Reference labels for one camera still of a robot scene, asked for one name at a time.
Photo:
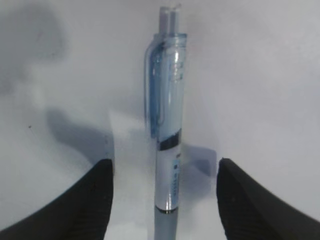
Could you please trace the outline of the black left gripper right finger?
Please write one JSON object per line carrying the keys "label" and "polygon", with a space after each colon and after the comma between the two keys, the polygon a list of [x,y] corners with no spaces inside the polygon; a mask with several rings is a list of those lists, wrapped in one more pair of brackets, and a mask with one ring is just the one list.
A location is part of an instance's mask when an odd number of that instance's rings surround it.
{"label": "black left gripper right finger", "polygon": [[272,194],[234,161],[216,177],[221,224],[228,240],[318,240],[320,223]]}

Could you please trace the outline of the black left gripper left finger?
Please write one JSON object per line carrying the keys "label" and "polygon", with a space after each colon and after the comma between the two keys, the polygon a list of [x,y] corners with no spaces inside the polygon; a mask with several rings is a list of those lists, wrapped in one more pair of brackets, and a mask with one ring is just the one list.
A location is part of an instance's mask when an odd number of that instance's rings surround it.
{"label": "black left gripper left finger", "polygon": [[102,240],[114,194],[113,162],[100,160],[51,203],[0,232],[2,240]]}

